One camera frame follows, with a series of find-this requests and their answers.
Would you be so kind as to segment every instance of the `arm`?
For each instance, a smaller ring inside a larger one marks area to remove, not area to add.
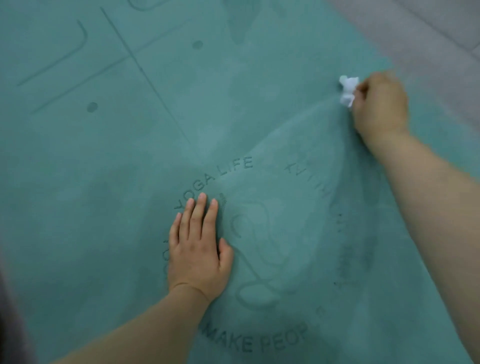
[[[143,315],[55,364],[185,363],[209,304],[227,285],[233,250],[220,239],[216,250],[218,203],[203,219],[206,195],[190,199],[169,236],[169,294]]]
[[[480,185],[408,134],[408,100],[396,79],[374,74],[356,96],[356,127],[384,166],[459,336],[480,363]]]

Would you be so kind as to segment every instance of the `gray floor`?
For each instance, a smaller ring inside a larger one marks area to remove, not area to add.
[[[480,131],[480,1],[329,0]]]

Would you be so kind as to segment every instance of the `teal yoga mat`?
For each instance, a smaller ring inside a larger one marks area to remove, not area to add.
[[[200,191],[236,257],[190,363],[469,363],[338,78],[391,67],[323,1],[0,5],[3,255],[40,363],[166,294]],[[475,177],[478,137],[409,87]]]

